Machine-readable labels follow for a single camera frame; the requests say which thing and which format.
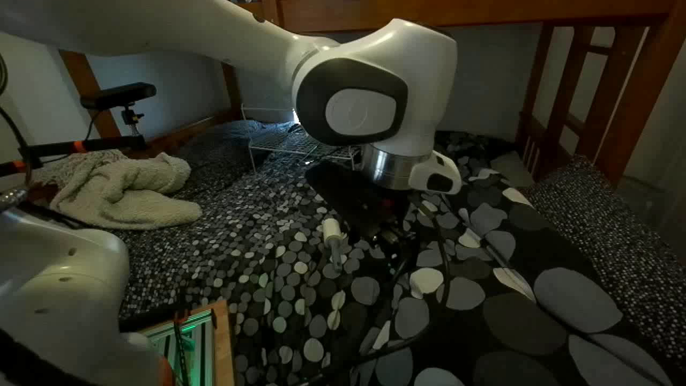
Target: bedspread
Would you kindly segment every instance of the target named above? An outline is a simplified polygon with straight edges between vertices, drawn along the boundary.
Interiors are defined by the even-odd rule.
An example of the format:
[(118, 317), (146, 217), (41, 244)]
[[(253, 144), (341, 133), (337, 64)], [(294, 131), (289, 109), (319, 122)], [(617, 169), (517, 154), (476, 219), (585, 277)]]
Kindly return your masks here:
[(304, 182), (304, 159), (270, 157), (197, 193), (202, 221), (120, 234), (133, 259), (122, 320), (227, 298), (238, 384), (677, 384), (519, 191), (478, 161), (459, 167), (459, 195), (407, 210), (418, 255), (394, 277), (373, 240), (328, 262), (319, 223), (337, 212)]

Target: bunk bed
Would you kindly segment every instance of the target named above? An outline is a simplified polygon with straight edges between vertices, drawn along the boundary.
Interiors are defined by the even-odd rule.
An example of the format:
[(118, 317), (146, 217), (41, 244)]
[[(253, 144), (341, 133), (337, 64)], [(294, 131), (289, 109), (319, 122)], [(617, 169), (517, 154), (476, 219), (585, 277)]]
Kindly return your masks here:
[[(542, 24), (515, 146), (536, 178), (553, 174), (547, 182), (560, 193), (553, 206), (577, 195), (609, 212), (622, 212), (611, 199), (609, 184), (622, 178), (686, 34), (682, 0), (259, 0), (242, 6), (257, 19), (307, 34), (371, 30), (392, 17), (433, 28)], [(575, 41), (551, 118), (540, 122), (534, 105), (555, 26), (572, 26)], [(596, 26), (615, 28), (611, 47), (592, 45)], [(570, 114), (570, 101), (590, 54), (607, 56), (607, 66), (592, 109), (581, 122)], [(62, 60), (81, 94), (99, 88), (84, 56), (62, 51)], [(412, 380), (416, 384), (622, 384), (637, 380), (635, 373), (620, 369), (622, 360), (613, 360), (617, 356), (624, 365), (628, 358), (647, 382), (684, 382), (686, 337), (684, 305), (680, 305), (684, 281), (680, 283), (673, 270), (686, 274), (686, 268), (669, 266), (673, 259), (658, 264), (647, 255), (641, 255), (643, 266), (628, 262), (626, 268), (613, 251), (607, 251), (611, 247), (602, 251), (587, 247), (587, 242), (602, 244), (605, 234), (585, 232), (585, 221), (607, 219), (611, 225), (605, 232), (617, 232), (632, 221), (630, 214), (622, 212), (624, 223), (615, 223), (607, 212), (587, 212), (583, 221), (564, 227), (562, 234), (581, 238), (581, 251), (587, 253), (583, 257), (577, 242), (572, 247), (568, 238), (553, 232), (532, 210), (527, 197), (510, 189), (493, 169), (474, 159), (459, 159), (465, 189), (448, 199), (422, 195), (403, 217), (403, 229), (418, 236), (412, 249), (420, 255), (416, 270), (392, 277), (384, 266), (390, 257), (367, 238), (345, 244), (347, 262), (343, 270), (332, 270), (317, 225), (337, 212), (304, 182), (307, 167), (300, 159), (270, 157), (255, 174), (227, 178), (225, 165), (247, 169), (247, 163), (236, 142), (225, 142), (229, 131), (214, 129), (240, 118), (236, 75), (229, 66), (223, 71), (234, 105), (152, 142), (159, 150), (178, 150), (202, 169), (180, 197), (199, 202), (206, 219), (174, 229), (120, 232), (133, 259), (131, 290), (122, 307), (124, 322), (163, 307), (227, 298), (236, 326), (240, 384), (307, 380), (332, 384), (337, 375), (360, 384), (409, 384)], [(96, 120), (96, 129), (103, 137), (118, 135), (107, 114)], [(579, 137), (575, 154), (583, 154), (585, 161), (575, 161), (575, 154), (560, 146), (564, 131)], [(592, 174), (596, 184), (587, 191), (566, 187), (555, 169), (568, 163), (581, 174)], [(538, 202), (545, 206), (549, 195), (538, 195)], [(581, 219), (575, 206), (560, 212), (566, 219)], [(499, 270), (499, 259), (508, 262), (515, 279)], [(632, 287), (630, 274), (637, 270), (645, 272), (641, 272), (641, 285)], [(418, 277), (439, 277), (459, 292), (418, 283)], [(553, 287), (551, 292), (581, 285), (581, 294), (600, 298), (594, 305), (600, 309), (581, 311), (598, 313), (600, 320), (579, 322), (577, 313), (555, 311), (555, 300), (547, 298), (551, 292), (540, 290), (547, 285)], [(669, 298), (654, 294), (671, 290), (677, 292)], [(542, 315), (525, 298), (553, 309), (555, 317)], [(611, 356), (598, 354), (598, 345), (609, 347)], [(594, 371), (598, 367), (590, 358), (613, 369), (611, 377)]]

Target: white fabric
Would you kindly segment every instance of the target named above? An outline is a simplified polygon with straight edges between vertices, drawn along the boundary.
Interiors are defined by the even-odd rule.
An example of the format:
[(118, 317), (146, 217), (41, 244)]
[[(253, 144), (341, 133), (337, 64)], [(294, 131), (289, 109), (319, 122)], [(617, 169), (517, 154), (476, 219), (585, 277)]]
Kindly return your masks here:
[(180, 225), (199, 219), (199, 206), (163, 193), (178, 191), (189, 176), (189, 163), (165, 152), (144, 161), (88, 161), (73, 169), (49, 206), (84, 223), (111, 229)]

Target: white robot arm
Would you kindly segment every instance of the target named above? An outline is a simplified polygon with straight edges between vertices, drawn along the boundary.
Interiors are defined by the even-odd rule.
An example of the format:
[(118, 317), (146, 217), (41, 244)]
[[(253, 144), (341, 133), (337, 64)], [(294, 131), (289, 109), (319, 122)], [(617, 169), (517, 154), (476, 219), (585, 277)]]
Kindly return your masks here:
[(257, 21), (227, 0), (0, 0), (0, 30), (73, 51), (176, 49), (272, 77), (324, 144), (371, 144), (364, 174), (388, 189), (457, 193), (457, 165), (433, 152), (457, 43), (394, 19), (339, 45)]

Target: wooden bed frame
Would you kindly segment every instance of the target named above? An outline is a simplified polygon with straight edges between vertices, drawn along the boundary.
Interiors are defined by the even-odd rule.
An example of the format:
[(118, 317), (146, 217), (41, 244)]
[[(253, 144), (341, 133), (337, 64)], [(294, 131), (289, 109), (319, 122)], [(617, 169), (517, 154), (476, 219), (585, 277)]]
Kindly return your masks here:
[[(560, 146), (560, 135), (568, 129), (579, 135), (575, 152), (592, 159), (613, 184), (624, 174), (686, 36), (686, 0), (257, 0), (242, 6), (257, 19), (302, 34), (373, 30), (392, 17), (431, 28), (542, 24), (517, 148), (530, 172), (540, 178), (570, 159)], [(534, 105), (555, 26), (572, 26), (575, 39), (551, 118), (542, 124), (534, 116)], [(615, 28), (611, 47), (592, 45), (596, 26)], [(587, 54), (607, 56), (607, 64), (590, 114), (581, 122), (570, 114), (570, 103)], [(62, 60), (79, 94), (99, 90), (81, 54), (62, 51)], [(223, 69), (232, 107), (184, 124), (152, 146), (174, 148), (208, 127), (240, 118), (236, 75), (232, 66)], [(109, 114), (101, 114), (96, 129), (103, 137), (120, 135)]]

